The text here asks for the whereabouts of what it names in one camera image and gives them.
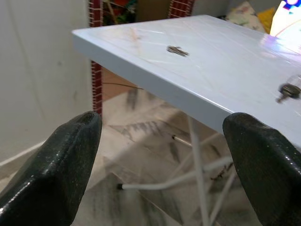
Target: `colorful fabric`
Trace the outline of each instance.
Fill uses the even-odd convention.
[[[255,10],[248,1],[243,2],[237,8],[232,10],[227,15],[226,20],[234,24],[265,33],[265,30],[260,23]]]

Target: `white table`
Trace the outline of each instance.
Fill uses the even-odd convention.
[[[245,112],[301,147],[301,100],[275,101],[278,87],[301,73],[299,46],[210,16],[89,28],[73,34],[78,51],[190,116],[204,226],[212,224],[219,204],[209,217],[203,201],[203,171],[208,166],[198,161],[194,120],[222,133],[225,117]],[[167,52],[169,45],[181,47],[189,56]]]

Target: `yellow object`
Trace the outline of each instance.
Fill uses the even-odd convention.
[[[261,13],[258,13],[258,19],[260,20],[263,28],[265,29],[266,33],[270,33],[271,27],[272,27],[272,22],[273,22],[273,17],[275,14],[275,8],[269,8]]]

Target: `baseboard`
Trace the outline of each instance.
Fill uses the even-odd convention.
[[[44,142],[45,141],[31,146],[30,148],[27,148],[19,154],[0,162],[0,180],[8,178],[11,174],[18,171],[19,168],[25,163],[25,161],[33,153],[35,153],[35,151],[37,151],[38,148],[41,147]]]

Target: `marble floor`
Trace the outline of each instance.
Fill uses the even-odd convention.
[[[143,91],[132,89],[104,102],[103,131],[91,178],[73,226],[200,226],[196,182],[162,191],[120,191],[118,183],[159,183],[191,154],[172,139],[189,140],[186,116]],[[203,140],[214,134],[199,124]],[[202,147],[205,162],[229,155],[223,136]],[[178,175],[193,170],[189,161]],[[212,180],[206,174],[208,206],[213,207],[229,173]],[[217,226],[260,226],[237,178],[217,219]]]

